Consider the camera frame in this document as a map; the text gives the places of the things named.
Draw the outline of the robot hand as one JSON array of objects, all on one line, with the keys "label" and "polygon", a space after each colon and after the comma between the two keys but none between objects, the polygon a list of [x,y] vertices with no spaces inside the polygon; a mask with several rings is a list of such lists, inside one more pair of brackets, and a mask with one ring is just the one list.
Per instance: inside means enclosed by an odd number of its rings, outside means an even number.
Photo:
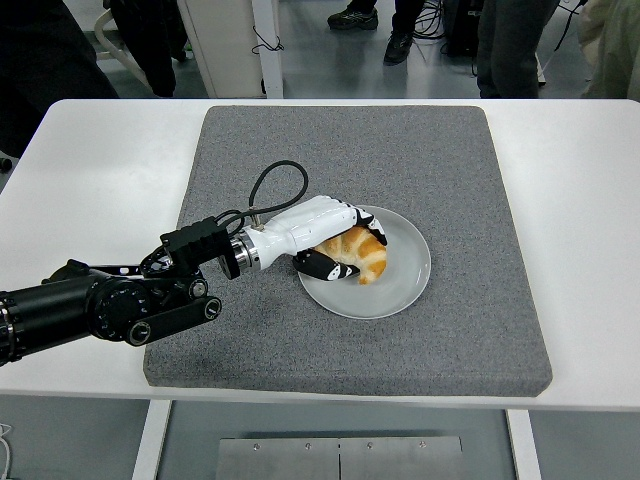
[{"label": "robot hand", "polygon": [[261,228],[247,227],[241,239],[254,271],[290,255],[304,275],[322,281],[357,276],[367,285],[387,268],[387,238],[374,214],[328,196],[292,207]]}]

